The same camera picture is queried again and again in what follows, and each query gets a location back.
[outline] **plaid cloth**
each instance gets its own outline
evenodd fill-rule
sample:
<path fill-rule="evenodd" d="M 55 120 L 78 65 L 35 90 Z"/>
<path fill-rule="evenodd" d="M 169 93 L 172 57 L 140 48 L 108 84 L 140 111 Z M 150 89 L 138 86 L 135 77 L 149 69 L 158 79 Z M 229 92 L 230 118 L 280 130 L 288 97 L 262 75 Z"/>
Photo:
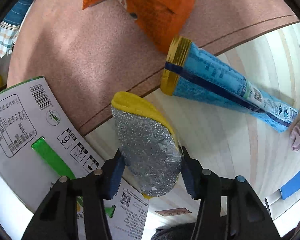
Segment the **plaid cloth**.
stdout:
<path fill-rule="evenodd" d="M 19 26 L 13 26 L 5 22 L 0 24 L 0 57 L 3 57 L 6 53 L 12 52 L 12 45 L 14 38 L 17 37 L 19 32 Z"/>
<path fill-rule="evenodd" d="M 12 52 L 20 25 L 33 0 L 19 0 L 0 24 L 0 57 Z"/>

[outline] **wooden floor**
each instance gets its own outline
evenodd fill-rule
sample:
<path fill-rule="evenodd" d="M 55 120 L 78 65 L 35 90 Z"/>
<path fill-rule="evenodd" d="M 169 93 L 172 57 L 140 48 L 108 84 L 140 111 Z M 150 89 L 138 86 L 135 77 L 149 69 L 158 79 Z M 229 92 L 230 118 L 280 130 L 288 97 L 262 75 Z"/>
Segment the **wooden floor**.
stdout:
<path fill-rule="evenodd" d="M 300 109 L 300 24 L 265 34 L 218 58 L 258 88 Z M 300 154 L 290 150 L 290 130 L 279 134 L 248 114 L 170 97 L 160 90 L 146 99 L 174 127 L 180 144 L 186 146 L 191 157 L 219 176 L 244 176 L 261 199 L 275 192 L 300 170 Z M 113 119 L 85 138 L 105 159 L 113 157 L 118 148 Z M 137 187 L 128 171 L 124 178 Z M 155 213 L 182 207 L 192 213 L 171 217 Z M 146 229 L 193 222 L 198 208 L 199 202 L 186 193 L 180 176 L 170 193 L 150 200 Z"/>

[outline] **blue object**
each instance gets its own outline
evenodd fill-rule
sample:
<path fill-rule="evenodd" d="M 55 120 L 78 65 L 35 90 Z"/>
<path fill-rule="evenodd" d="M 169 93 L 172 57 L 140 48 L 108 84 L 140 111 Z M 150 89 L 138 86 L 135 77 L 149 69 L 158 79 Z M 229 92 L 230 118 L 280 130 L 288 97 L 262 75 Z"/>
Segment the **blue object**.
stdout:
<path fill-rule="evenodd" d="M 194 43 L 183 67 L 166 62 L 165 69 L 179 75 L 174 96 L 249 113 L 278 132 L 287 130 L 299 113 Z"/>
<path fill-rule="evenodd" d="M 10 25 L 21 25 L 32 2 L 33 0 L 19 0 L 7 13 L 3 21 Z"/>
<path fill-rule="evenodd" d="M 300 189 L 300 171 L 280 189 L 282 199 L 286 199 L 290 197 L 293 193 L 295 193 L 299 189 Z"/>

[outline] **green logo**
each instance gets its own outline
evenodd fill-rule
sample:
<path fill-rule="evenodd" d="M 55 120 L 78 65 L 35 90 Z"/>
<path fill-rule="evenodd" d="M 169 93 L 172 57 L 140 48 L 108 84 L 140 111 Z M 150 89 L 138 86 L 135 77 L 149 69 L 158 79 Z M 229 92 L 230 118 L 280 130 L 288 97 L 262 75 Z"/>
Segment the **green logo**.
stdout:
<path fill-rule="evenodd" d="M 60 115 L 55 110 L 49 110 L 46 114 L 46 119 L 51 125 L 58 125 L 60 123 Z"/>

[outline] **barcode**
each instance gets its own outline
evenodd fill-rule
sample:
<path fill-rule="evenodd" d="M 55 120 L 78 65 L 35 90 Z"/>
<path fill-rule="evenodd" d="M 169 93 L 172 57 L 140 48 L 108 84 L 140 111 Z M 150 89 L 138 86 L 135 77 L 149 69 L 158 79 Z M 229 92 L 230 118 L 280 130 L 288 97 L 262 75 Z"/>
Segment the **barcode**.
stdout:
<path fill-rule="evenodd" d="M 290 120 L 294 120 L 297 117 L 297 112 L 291 109 L 291 113 L 292 113 L 292 117 L 290 118 Z"/>
<path fill-rule="evenodd" d="M 258 100 L 261 103 L 262 102 L 262 97 L 261 97 L 260 92 L 255 88 L 253 88 L 253 90 L 254 90 L 254 97 L 253 98 Z"/>
<path fill-rule="evenodd" d="M 130 200 L 131 200 L 131 197 L 130 197 L 128 194 L 125 194 L 125 193 L 123 192 L 123 193 L 122 193 L 122 196 L 121 196 L 120 202 L 121 202 L 123 205 L 125 205 L 126 207 L 129 207 Z"/>
<path fill-rule="evenodd" d="M 40 110 L 52 105 L 41 84 L 30 87 L 30 91 Z"/>

